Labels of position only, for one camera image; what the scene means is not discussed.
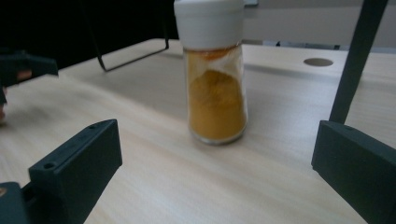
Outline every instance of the round hole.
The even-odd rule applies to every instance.
[[[304,63],[311,65],[311,66],[316,66],[316,67],[325,67],[325,66],[330,66],[333,64],[332,61],[330,61],[328,59],[322,59],[322,58],[305,59]]]
[[[55,163],[53,163],[53,162],[49,162],[44,165],[44,169],[46,169],[46,170],[51,169],[53,167],[55,167]]]

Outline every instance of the spice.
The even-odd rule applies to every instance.
[[[244,97],[235,77],[206,70],[189,86],[191,130],[207,139],[240,134],[246,125]]]

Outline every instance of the white cap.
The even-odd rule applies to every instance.
[[[219,49],[242,40],[244,0],[176,0],[177,32],[185,49]]]

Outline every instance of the black bracket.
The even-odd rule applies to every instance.
[[[117,121],[95,123],[30,167],[22,189],[0,184],[0,223],[81,224],[121,165]]]
[[[396,149],[344,125],[388,0],[364,0],[313,169],[368,223],[396,223]]]

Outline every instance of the light wood grain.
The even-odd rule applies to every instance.
[[[152,40],[105,57],[111,66],[159,49]],[[318,123],[330,115],[346,52],[243,47],[249,124],[210,147],[187,128],[182,48],[104,73],[96,60],[8,90],[0,182],[86,126],[117,119],[123,165],[86,223],[364,223],[312,170]],[[322,57],[329,67],[304,59]],[[374,54],[348,124],[395,147],[394,55]]]

